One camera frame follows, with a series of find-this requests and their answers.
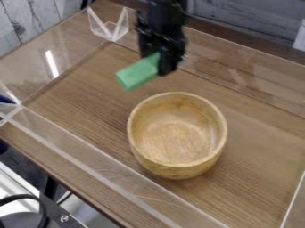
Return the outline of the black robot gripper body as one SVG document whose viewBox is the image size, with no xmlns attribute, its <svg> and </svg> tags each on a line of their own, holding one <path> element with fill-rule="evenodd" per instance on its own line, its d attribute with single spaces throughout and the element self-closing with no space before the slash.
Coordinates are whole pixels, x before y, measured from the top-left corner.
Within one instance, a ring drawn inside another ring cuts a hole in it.
<svg viewBox="0 0 305 228">
<path fill-rule="evenodd" d="M 157 33 L 159 48 L 169 43 L 185 43 L 181 32 L 185 8 L 187 0 L 147 0 L 145 10 L 136 11 L 134 30 L 153 30 Z"/>
</svg>

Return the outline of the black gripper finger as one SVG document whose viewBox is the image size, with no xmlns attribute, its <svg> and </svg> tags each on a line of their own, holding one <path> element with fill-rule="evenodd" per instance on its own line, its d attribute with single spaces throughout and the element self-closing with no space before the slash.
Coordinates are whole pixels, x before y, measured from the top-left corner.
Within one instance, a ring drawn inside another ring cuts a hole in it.
<svg viewBox="0 0 305 228">
<path fill-rule="evenodd" d="M 138 28 L 136 33 L 140 57 L 145 58 L 159 51 L 157 33 L 148 28 Z"/>
<path fill-rule="evenodd" d="M 167 74 L 176 70 L 184 53 L 184 42 L 169 43 L 160 46 L 157 62 L 157 75 L 160 77 L 164 77 Z"/>
</svg>

